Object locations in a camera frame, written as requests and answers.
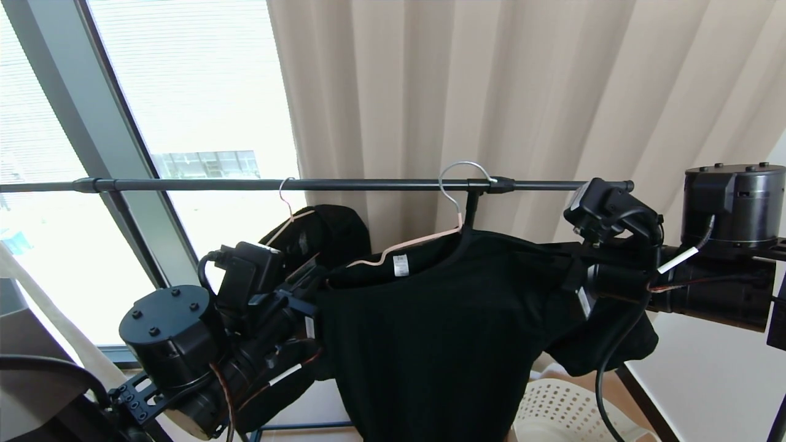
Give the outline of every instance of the black garment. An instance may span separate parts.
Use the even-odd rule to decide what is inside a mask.
[[[303,208],[295,215],[310,210],[314,213],[295,219],[270,244],[270,247],[284,252],[287,275],[300,268],[314,255],[317,255],[317,265],[329,269],[371,253],[369,231],[354,210],[324,204]],[[259,243],[266,244],[283,225],[282,223],[273,229]],[[330,367],[322,362],[321,354],[318,355],[320,351],[321,345],[312,339],[293,340],[281,345],[275,367],[249,385],[244,395],[236,398],[238,405],[287,369],[298,363],[309,363],[280,382],[266,387],[239,410],[237,430],[248,433],[258,429],[301,397],[314,380],[330,378]]]
[[[503,440],[534,360],[581,327],[594,338],[553,355],[593,369],[591,347],[608,324],[571,313],[575,295],[560,291],[569,260],[518,238],[467,234],[448,265],[438,263],[455,258],[458,235],[393,252],[379,267],[335,269],[317,293],[344,406],[367,441]],[[410,276],[395,277],[393,256],[404,255]],[[648,322],[635,335],[646,345],[622,346],[612,362],[652,352]]]

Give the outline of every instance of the shirt sleeve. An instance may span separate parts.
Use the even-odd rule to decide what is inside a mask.
[[[636,304],[600,298],[581,325],[552,341],[548,352],[571,376],[596,370],[608,346],[624,331]],[[624,362],[649,356],[658,344],[658,335],[647,315],[642,315],[609,360],[606,370]]]

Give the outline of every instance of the clothing rack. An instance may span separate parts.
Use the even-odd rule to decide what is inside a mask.
[[[167,280],[158,267],[153,254],[145,243],[132,216],[124,191],[183,191],[183,190],[306,190],[306,191],[464,191],[467,192],[465,225],[471,227],[475,219],[478,200],[483,193],[508,193],[521,190],[576,190],[583,181],[520,181],[501,176],[487,179],[101,179],[84,178],[74,182],[43,182],[0,185],[0,193],[62,192],[107,193],[112,204],[126,225],[130,240],[145,261],[156,288],[167,287]],[[628,192],[634,189],[632,181],[610,182],[610,185]],[[353,426],[351,422],[315,422],[292,425],[264,425],[252,433],[251,440],[259,441],[263,431],[284,429],[324,429]]]

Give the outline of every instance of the rack pole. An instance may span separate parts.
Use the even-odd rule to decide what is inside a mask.
[[[445,190],[505,193],[514,190],[576,190],[583,181],[516,181],[504,177],[492,185],[485,179],[446,179]],[[631,191],[632,181],[610,182],[614,187]],[[280,179],[97,179],[74,182],[34,182],[0,185],[0,193],[62,192],[100,193],[128,190],[278,190]],[[292,179],[286,190],[308,191],[424,191],[439,190],[436,179]]]

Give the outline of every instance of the window frame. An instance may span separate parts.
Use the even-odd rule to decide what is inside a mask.
[[[86,0],[0,0],[63,131],[88,176],[159,178],[101,43]],[[123,193],[138,244],[106,194],[100,197],[155,285],[146,247],[168,285],[198,285],[197,257],[165,192]],[[121,368],[138,367],[123,345],[99,348]]]

